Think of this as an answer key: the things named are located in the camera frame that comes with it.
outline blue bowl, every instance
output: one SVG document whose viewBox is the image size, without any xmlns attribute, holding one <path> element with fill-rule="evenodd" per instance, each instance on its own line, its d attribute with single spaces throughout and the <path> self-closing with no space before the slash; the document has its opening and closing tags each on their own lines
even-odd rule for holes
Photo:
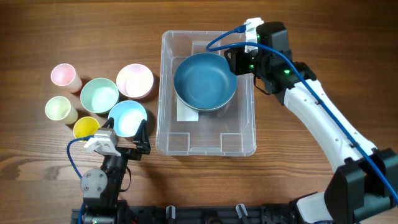
<svg viewBox="0 0 398 224">
<path fill-rule="evenodd" d="M 109 112 L 109 118 L 114 119 L 113 129 L 116 134 L 127 138 L 136 135 L 142 119 L 147 120 L 147 112 L 141 104 L 127 100 L 116 104 Z"/>
<path fill-rule="evenodd" d="M 226 59 L 213 53 L 200 53 L 185 59 L 174 75 L 174 89 L 187 106 L 213 111 L 232 99 L 238 79 Z"/>
</svg>

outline pink cup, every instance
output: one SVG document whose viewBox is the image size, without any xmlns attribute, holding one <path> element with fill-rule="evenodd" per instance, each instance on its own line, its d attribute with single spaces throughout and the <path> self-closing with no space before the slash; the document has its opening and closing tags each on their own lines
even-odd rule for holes
<svg viewBox="0 0 398 224">
<path fill-rule="evenodd" d="M 116 77 L 116 85 L 126 97 L 140 99 L 151 91 L 154 85 L 154 76 L 145 65 L 135 63 L 120 70 Z"/>
<path fill-rule="evenodd" d="M 57 86 L 62 86 L 70 93 L 76 93 L 83 86 L 75 68 L 70 64 L 57 65 L 51 72 L 51 81 Z"/>
</svg>

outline plastic bin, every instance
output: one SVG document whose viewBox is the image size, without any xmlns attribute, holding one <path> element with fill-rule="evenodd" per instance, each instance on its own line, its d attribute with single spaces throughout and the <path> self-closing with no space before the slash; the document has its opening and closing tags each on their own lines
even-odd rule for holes
<svg viewBox="0 0 398 224">
<path fill-rule="evenodd" d="M 168 156 L 250 156 L 256 150 L 253 74 L 238 76 L 231 101 L 219 110 L 198 112 L 198 121 L 177 121 L 174 74 L 187 57 L 206 52 L 206 45 L 225 32 L 169 30 L 162 36 L 156 149 Z M 244 42 L 231 34 L 217 45 Z M 223 51 L 215 52 L 223 56 Z"/>
</svg>

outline wooden tabletop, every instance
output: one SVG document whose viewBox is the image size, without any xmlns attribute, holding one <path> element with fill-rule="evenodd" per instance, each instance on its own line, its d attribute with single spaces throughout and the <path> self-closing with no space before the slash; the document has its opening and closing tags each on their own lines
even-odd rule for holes
<svg viewBox="0 0 398 224">
<path fill-rule="evenodd" d="M 398 152 L 397 2 L 39 2 L 0 5 L 0 223 L 68 223 L 81 205 L 80 181 L 65 152 L 72 126 L 49 120 L 44 106 L 66 96 L 80 117 L 106 118 L 86 112 L 79 94 L 55 86 L 53 67 L 70 63 L 84 80 L 116 81 L 125 65 L 142 63 L 158 77 L 167 30 L 231 30 L 258 16 L 284 22 L 294 60 L 310 66 L 356 129 L 378 148 Z M 151 155 L 129 162 L 132 186 L 120 195 L 130 205 L 287 203 L 326 189 L 333 173 L 323 151 L 274 96 L 255 90 L 253 156 L 170 157 L 155 149 L 156 94 L 142 102 L 154 121 Z M 80 172 L 99 167 L 103 157 L 82 147 L 71 150 Z M 363 223 L 397 218 L 394 209 Z"/>
</svg>

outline mint green cup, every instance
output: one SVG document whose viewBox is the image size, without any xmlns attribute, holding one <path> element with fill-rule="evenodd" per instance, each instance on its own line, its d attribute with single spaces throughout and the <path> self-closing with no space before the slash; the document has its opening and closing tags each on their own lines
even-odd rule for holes
<svg viewBox="0 0 398 224">
<path fill-rule="evenodd" d="M 83 87 L 80 101 L 92 113 L 107 113 L 119 101 L 119 90 L 111 80 L 96 78 Z"/>
</svg>

